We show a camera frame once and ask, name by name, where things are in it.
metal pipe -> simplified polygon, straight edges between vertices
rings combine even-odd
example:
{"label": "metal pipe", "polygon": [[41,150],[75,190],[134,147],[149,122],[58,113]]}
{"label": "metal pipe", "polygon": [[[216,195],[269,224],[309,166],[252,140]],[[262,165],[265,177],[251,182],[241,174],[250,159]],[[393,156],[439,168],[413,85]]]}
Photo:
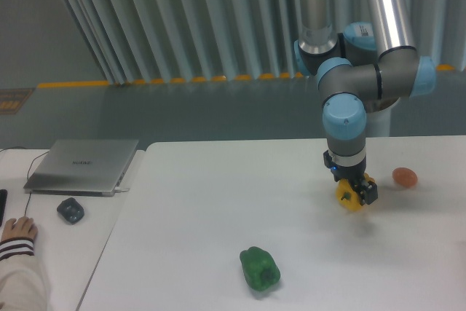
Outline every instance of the metal pipe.
{"label": "metal pipe", "polygon": [[379,55],[396,47],[415,47],[405,0],[368,0]]}
{"label": "metal pipe", "polygon": [[300,0],[300,5],[303,29],[299,47],[313,55],[332,50],[337,37],[331,22],[330,0]]}

silver laptop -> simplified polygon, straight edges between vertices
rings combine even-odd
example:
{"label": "silver laptop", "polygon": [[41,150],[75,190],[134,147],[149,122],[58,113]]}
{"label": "silver laptop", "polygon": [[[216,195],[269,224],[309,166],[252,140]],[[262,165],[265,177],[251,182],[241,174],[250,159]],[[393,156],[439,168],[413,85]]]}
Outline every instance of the silver laptop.
{"label": "silver laptop", "polygon": [[113,196],[137,140],[58,140],[24,189],[33,193]]}

yellow floor stripe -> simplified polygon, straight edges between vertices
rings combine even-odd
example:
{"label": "yellow floor stripe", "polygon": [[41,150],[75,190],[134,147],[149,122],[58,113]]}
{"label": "yellow floor stripe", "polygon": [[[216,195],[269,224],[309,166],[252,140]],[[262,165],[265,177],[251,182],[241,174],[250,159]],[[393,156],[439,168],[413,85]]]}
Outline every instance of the yellow floor stripe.
{"label": "yellow floor stripe", "polygon": [[[450,65],[438,65],[437,66],[437,71],[454,71],[455,67],[450,66]],[[279,75],[280,79],[290,79],[290,74],[288,72],[283,72]],[[302,78],[303,75],[298,72],[295,75],[295,78]],[[264,73],[261,74],[259,77],[261,80],[268,80],[268,79],[276,79],[275,76],[271,73]],[[225,76],[213,76],[212,79],[210,79],[210,82],[226,82],[228,79]],[[252,77],[249,74],[240,74],[239,76],[236,76],[234,80],[240,80],[240,81],[245,81],[245,80],[253,80]],[[208,79],[206,79],[203,76],[196,76],[193,79],[191,79],[190,82],[193,83],[202,83],[202,82],[209,82]],[[149,84],[164,84],[164,80],[162,78],[156,78],[152,79]],[[170,80],[170,83],[172,84],[183,84],[186,83],[186,80],[184,78],[172,78]],[[145,80],[143,79],[137,79],[132,83],[126,83],[127,85],[144,85],[148,84]],[[55,83],[40,83],[37,85],[38,89],[44,89],[44,88],[53,88],[53,87],[106,87],[110,86],[110,84],[105,81],[105,80],[96,80],[96,81],[88,81],[88,82],[55,82]]]}
{"label": "yellow floor stripe", "polygon": [[226,77],[225,76],[213,76],[211,80],[212,82],[226,82]]}
{"label": "yellow floor stripe", "polygon": [[239,76],[236,76],[234,80],[251,80],[251,77],[249,74],[240,74]]}
{"label": "yellow floor stripe", "polygon": [[40,83],[37,85],[38,89],[46,87],[101,87],[109,86],[110,84],[105,80],[96,80],[89,82],[60,82],[60,83]]}
{"label": "yellow floor stripe", "polygon": [[454,67],[450,65],[438,65],[437,71],[454,71]]}

vertical blinds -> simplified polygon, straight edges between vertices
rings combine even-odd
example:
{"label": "vertical blinds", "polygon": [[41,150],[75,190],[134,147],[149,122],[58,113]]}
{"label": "vertical blinds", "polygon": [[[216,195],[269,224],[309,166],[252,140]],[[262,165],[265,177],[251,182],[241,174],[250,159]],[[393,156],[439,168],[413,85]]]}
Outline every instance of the vertical blinds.
{"label": "vertical blinds", "polygon": [[[66,0],[110,83],[203,76],[294,77],[299,0]],[[370,20],[331,0],[334,27]],[[406,0],[420,55],[466,66],[466,1]]]}

human hand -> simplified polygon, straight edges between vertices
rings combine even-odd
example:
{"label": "human hand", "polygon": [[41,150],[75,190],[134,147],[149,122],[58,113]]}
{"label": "human hand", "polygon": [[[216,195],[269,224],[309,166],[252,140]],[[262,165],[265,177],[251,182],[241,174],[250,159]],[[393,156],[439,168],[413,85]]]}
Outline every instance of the human hand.
{"label": "human hand", "polygon": [[16,219],[10,219],[5,223],[0,243],[11,238],[30,238],[34,240],[37,235],[37,226],[34,220],[26,216]]}

